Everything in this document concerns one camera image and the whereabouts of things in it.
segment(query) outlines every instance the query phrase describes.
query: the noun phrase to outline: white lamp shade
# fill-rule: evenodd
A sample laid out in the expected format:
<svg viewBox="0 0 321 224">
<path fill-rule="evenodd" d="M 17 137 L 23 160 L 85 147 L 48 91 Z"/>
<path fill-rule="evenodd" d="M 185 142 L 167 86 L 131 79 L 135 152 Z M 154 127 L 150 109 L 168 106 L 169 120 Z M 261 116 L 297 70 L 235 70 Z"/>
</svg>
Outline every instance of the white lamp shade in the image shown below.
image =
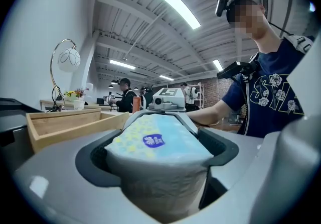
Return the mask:
<svg viewBox="0 0 321 224">
<path fill-rule="evenodd" d="M 72 48 L 68 48 L 59 54 L 59 68 L 65 72 L 74 72 L 80 64 L 79 53 Z"/>
</svg>

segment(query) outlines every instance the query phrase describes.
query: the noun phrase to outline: fluorescent light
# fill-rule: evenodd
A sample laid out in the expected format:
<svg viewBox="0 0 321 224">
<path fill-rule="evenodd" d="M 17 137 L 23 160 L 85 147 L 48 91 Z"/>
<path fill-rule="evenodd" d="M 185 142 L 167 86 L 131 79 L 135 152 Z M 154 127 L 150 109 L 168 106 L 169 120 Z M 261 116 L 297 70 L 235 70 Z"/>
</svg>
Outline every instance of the fluorescent light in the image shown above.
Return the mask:
<svg viewBox="0 0 321 224">
<path fill-rule="evenodd" d="M 170 81 L 173 81 L 173 79 L 170 78 L 170 77 L 165 77 L 165 76 L 163 76 L 163 75 L 160 75 L 159 77 L 164 78 L 164 79 L 167 79 L 167 80 L 170 80 Z"/>
<path fill-rule="evenodd" d="M 131 66 L 131 65 L 128 65 L 128 64 L 125 64 L 125 63 L 122 63 L 122 62 L 114 61 L 114 60 L 110 60 L 110 63 L 111 64 L 116 64 L 118 66 L 122 66 L 122 67 L 125 67 L 125 68 L 128 68 L 128 69 L 135 69 L 136 68 L 134 66 Z"/>
<path fill-rule="evenodd" d="M 217 67 L 219 71 L 223 70 L 222 65 L 220 64 L 219 60 L 214 60 L 213 63 Z"/>
<path fill-rule="evenodd" d="M 310 3 L 310 12 L 314 12 L 315 11 L 315 6 L 313 3 Z"/>
<path fill-rule="evenodd" d="M 201 26 L 190 9 L 188 9 L 187 6 L 182 2 L 182 0 L 165 1 L 184 18 L 184 20 L 191 26 L 192 29 L 197 29 Z"/>
</svg>

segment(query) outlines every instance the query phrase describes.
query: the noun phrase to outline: wooden tray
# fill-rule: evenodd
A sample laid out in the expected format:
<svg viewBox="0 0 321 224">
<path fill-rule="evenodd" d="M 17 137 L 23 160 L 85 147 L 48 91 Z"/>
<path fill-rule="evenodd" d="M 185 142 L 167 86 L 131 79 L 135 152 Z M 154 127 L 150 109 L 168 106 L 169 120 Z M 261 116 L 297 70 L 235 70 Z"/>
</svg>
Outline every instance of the wooden tray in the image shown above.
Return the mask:
<svg viewBox="0 0 321 224">
<path fill-rule="evenodd" d="M 110 115 L 101 109 L 27 114 L 28 133 L 36 152 L 61 141 L 95 132 L 122 129 L 129 113 Z"/>
</svg>

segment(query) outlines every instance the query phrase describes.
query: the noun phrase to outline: desk lamp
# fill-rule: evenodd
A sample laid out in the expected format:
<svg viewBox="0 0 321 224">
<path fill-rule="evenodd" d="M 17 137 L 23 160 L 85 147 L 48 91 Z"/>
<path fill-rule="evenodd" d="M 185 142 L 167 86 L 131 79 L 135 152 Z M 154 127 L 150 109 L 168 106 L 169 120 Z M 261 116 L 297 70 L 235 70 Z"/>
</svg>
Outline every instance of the desk lamp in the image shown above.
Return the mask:
<svg viewBox="0 0 321 224">
<path fill-rule="evenodd" d="M 61 111 L 61 109 L 65 106 L 65 98 L 60 90 L 60 88 L 57 86 L 55 80 L 54 80 L 54 76 L 52 73 L 52 61 L 55 55 L 55 52 L 57 50 L 57 48 L 64 42 L 71 42 L 73 43 L 73 47 L 72 48 L 68 48 L 66 50 L 64 50 L 63 52 L 61 52 L 59 54 L 59 59 L 58 59 L 58 66 L 61 70 L 65 71 L 65 72 L 74 72 L 79 64 L 80 64 L 80 56 L 79 53 L 75 50 L 76 49 L 76 44 L 70 40 L 70 39 L 64 39 L 62 41 L 60 41 L 60 43 L 56 46 L 56 48 L 54 49 L 52 56 L 51 56 L 51 60 L 50 60 L 50 75 L 51 75 L 51 80 L 52 83 L 54 85 L 54 88 L 52 89 L 51 92 L 51 98 L 54 102 L 54 106 L 49 110 L 49 111 Z M 54 99 L 54 91 L 57 90 L 58 92 L 58 96 Z M 57 98 L 59 98 L 61 96 L 62 100 L 63 100 L 63 104 L 62 106 L 58 106 L 56 104 Z"/>
</svg>

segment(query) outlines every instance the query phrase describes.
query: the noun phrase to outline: ceiling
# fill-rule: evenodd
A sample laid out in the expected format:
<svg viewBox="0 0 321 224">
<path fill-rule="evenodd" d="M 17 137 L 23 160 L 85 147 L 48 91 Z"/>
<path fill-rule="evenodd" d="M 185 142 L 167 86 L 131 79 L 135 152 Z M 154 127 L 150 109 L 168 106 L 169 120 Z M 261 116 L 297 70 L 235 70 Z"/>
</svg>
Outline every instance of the ceiling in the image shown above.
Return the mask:
<svg viewBox="0 0 321 224">
<path fill-rule="evenodd" d="M 215 16 L 217 0 L 182 1 L 199 28 L 193 30 L 164 0 L 97 0 L 93 27 L 100 31 L 94 53 L 99 79 L 128 77 L 133 85 L 146 85 L 164 82 L 159 75 L 178 82 L 212 77 L 217 73 L 213 60 L 226 67 L 257 52 L 252 40 L 235 34 L 224 16 Z M 311 19 L 309 2 L 291 1 L 291 8 L 284 9 L 291 12 L 286 28 L 301 35 Z M 125 56 L 135 73 L 109 63 Z"/>
</svg>

